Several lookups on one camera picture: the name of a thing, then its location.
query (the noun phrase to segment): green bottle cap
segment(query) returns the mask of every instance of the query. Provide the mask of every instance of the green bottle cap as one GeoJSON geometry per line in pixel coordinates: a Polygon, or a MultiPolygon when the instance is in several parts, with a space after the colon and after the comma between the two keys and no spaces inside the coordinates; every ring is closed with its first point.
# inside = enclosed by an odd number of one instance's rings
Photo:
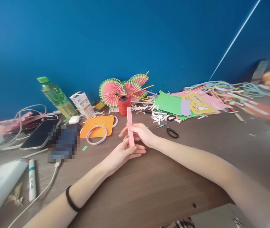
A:
{"type": "Polygon", "coordinates": [[[39,77],[37,78],[37,80],[39,81],[39,83],[49,82],[49,79],[47,77],[39,77]]]}

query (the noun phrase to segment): forearm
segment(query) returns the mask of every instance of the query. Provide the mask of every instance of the forearm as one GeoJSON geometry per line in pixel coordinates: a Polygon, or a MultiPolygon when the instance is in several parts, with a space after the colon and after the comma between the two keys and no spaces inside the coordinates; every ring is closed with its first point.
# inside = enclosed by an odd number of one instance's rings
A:
{"type": "Polygon", "coordinates": [[[164,138],[157,137],[152,148],[221,187],[233,177],[236,170],[230,163],[214,154],[164,138]]]}
{"type": "Polygon", "coordinates": [[[157,138],[152,148],[222,187],[254,226],[268,226],[270,192],[233,165],[209,152],[163,138],[157,138]]]}
{"type": "MultiPolygon", "coordinates": [[[[73,203],[81,208],[90,198],[93,192],[106,179],[108,172],[103,169],[102,163],[95,166],[69,189],[69,195],[73,203]]],[[[49,205],[43,208],[24,227],[56,227],[66,228],[77,215],[68,204],[65,192],[58,196],[49,205]]]]}

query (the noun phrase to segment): paper watermelon fan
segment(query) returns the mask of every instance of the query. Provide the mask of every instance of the paper watermelon fan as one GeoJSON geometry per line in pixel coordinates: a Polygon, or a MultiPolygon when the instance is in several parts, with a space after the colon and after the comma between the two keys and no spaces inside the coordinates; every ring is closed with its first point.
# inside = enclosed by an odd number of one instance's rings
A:
{"type": "Polygon", "coordinates": [[[140,84],[140,86],[143,86],[147,82],[148,76],[144,76],[144,74],[135,74],[130,78],[130,80],[136,81],[140,84]]]}
{"type": "MultiPolygon", "coordinates": [[[[140,83],[140,86],[143,86],[147,82],[148,76],[144,77],[144,74],[136,74],[133,77],[131,77],[130,80],[136,81],[136,82],[140,83]]],[[[143,90],[134,93],[134,95],[139,96],[139,97],[145,97],[147,94],[148,93],[143,91],[143,90]]]]}
{"type": "Polygon", "coordinates": [[[125,96],[126,90],[123,83],[115,78],[106,79],[99,87],[99,96],[103,103],[109,107],[118,106],[118,97],[125,96]]]}
{"type": "Polygon", "coordinates": [[[132,96],[131,94],[139,92],[141,90],[141,86],[138,82],[128,80],[123,82],[124,87],[126,89],[126,96],[131,100],[132,103],[137,103],[140,101],[140,98],[137,98],[135,96],[132,96]]]}

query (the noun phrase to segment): hand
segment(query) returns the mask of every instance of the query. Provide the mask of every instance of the hand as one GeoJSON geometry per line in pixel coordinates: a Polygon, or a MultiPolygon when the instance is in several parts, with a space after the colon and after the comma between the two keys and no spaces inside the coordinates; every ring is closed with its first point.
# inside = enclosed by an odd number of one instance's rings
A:
{"type": "Polygon", "coordinates": [[[129,138],[126,136],[122,143],[118,144],[118,146],[101,163],[110,176],[128,160],[140,157],[145,153],[145,147],[142,145],[135,144],[135,146],[129,147],[129,138]]]}
{"type": "Polygon", "coordinates": [[[130,123],[126,123],[126,127],[123,128],[119,137],[128,133],[128,129],[133,131],[134,140],[141,140],[148,147],[152,147],[155,141],[157,140],[157,136],[154,135],[143,123],[135,123],[131,125],[130,123]]]}

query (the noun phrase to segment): wooden desk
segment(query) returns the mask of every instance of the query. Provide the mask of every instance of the wooden desk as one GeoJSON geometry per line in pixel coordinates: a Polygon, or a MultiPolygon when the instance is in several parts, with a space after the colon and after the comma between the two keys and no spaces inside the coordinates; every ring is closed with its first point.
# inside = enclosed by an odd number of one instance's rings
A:
{"type": "MultiPolygon", "coordinates": [[[[260,100],[270,103],[270,98],[260,100]]],[[[202,119],[194,117],[180,124],[170,123],[170,127],[179,133],[178,139],[168,136],[165,128],[154,130],[157,125],[152,123],[149,114],[133,115],[133,122],[144,123],[158,136],[214,153],[270,189],[270,121],[258,117],[251,119],[251,115],[243,112],[240,114],[246,123],[241,123],[232,113],[202,119]]],[[[50,191],[14,227],[25,225],[120,143],[118,134],[125,126],[127,118],[119,113],[115,115],[119,123],[112,135],[97,146],[89,145],[85,139],[81,139],[75,159],[61,165],[50,191]]],[[[33,152],[2,152],[0,164],[33,152]]],[[[37,160],[38,186],[43,190],[52,177],[54,165],[47,163],[47,153],[33,158],[37,160]]],[[[28,170],[20,181],[23,181],[21,196],[25,197],[24,207],[16,207],[14,203],[3,205],[0,209],[0,227],[8,227],[29,204],[28,170]]],[[[147,149],[145,155],[127,162],[98,188],[70,227],[158,227],[230,202],[230,197],[216,184],[160,152],[147,149]]]]}

